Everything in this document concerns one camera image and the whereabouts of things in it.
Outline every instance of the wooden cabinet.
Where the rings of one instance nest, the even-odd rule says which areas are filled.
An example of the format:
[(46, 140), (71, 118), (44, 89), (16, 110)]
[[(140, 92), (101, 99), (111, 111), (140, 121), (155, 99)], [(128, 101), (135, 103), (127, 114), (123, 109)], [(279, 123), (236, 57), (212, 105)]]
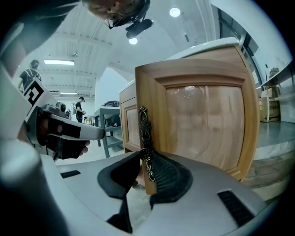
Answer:
[(120, 93), (120, 113), (124, 148), (126, 151), (139, 151), (138, 112), (135, 84)]
[(139, 151), (140, 140), (136, 98), (121, 104), (121, 120), (124, 148), (130, 151)]
[[(125, 147), (140, 147), (130, 122), (138, 125), (132, 109), (144, 106), (157, 151), (214, 165), (242, 180), (256, 149), (258, 99), (243, 55), (227, 49), (136, 67), (136, 97), (121, 105)], [(153, 194), (147, 175), (145, 180)]]

